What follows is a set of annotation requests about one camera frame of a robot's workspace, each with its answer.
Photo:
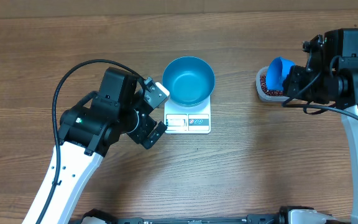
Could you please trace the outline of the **blue plastic measuring scoop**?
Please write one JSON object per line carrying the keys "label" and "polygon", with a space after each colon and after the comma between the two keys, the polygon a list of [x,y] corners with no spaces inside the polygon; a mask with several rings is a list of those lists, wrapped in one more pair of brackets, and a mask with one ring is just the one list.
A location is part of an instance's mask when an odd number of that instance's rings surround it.
{"label": "blue plastic measuring scoop", "polygon": [[266,85],[269,90],[283,91],[283,82],[295,63],[283,57],[275,58],[268,66]]}

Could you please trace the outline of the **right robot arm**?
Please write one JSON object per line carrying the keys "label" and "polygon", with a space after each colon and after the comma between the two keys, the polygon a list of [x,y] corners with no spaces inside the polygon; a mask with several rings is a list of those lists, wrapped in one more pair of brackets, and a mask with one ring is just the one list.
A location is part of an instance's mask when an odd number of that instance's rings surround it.
{"label": "right robot arm", "polygon": [[[309,55],[304,67],[294,65],[283,81],[285,108],[312,109],[317,115],[341,115],[350,150],[353,181],[351,223],[358,223],[358,28],[337,29],[303,42]],[[292,100],[301,100],[293,104]]]}

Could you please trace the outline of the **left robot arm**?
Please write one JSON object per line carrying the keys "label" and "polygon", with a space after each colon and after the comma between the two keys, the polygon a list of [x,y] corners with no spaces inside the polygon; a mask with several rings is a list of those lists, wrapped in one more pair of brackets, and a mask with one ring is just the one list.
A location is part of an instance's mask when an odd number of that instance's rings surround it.
{"label": "left robot arm", "polygon": [[24,223],[68,223],[80,195],[109,147],[127,134],[150,149],[165,132],[150,113],[169,91],[152,78],[109,67],[98,91],[92,91],[60,118],[59,151],[54,151]]}

